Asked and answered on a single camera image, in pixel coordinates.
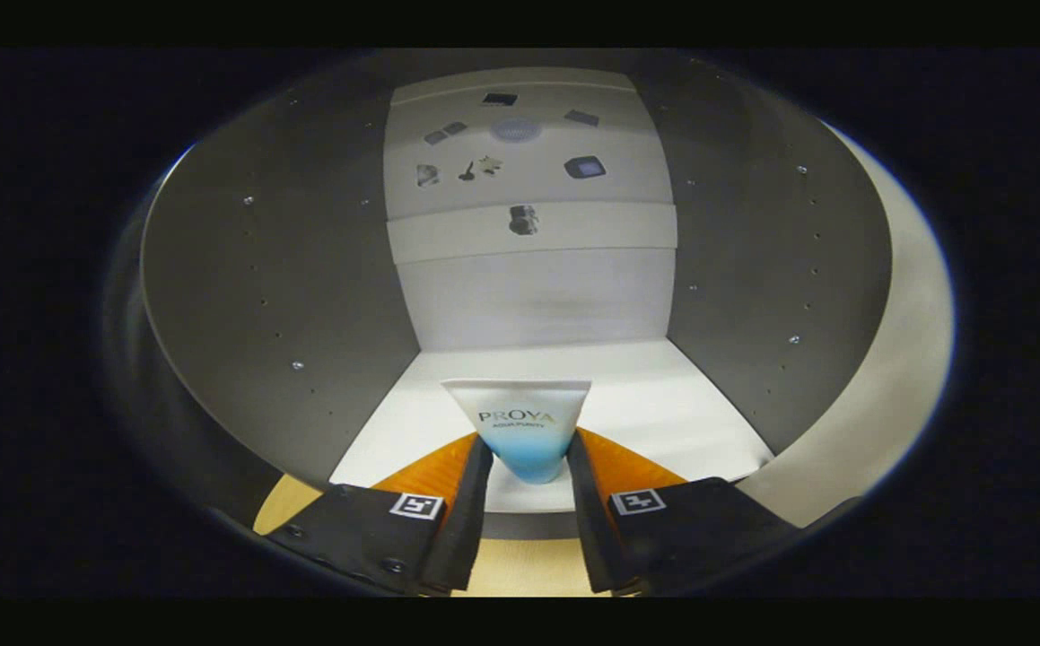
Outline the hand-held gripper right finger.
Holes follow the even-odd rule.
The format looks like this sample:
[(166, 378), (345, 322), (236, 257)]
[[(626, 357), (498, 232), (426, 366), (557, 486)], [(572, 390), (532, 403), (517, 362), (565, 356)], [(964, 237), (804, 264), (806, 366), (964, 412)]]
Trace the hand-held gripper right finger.
[(574, 431), (566, 465), (590, 588), (597, 593), (707, 591), (799, 534), (732, 482), (687, 481), (593, 431)]

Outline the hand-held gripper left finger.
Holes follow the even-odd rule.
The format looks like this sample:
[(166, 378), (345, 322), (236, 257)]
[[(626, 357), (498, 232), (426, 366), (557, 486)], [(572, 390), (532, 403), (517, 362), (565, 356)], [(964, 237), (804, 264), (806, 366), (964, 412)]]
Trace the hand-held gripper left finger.
[(468, 588), (494, 454), (478, 434), (430, 451), (373, 486), (328, 484), (256, 532), (332, 575), (380, 593), (448, 597)]

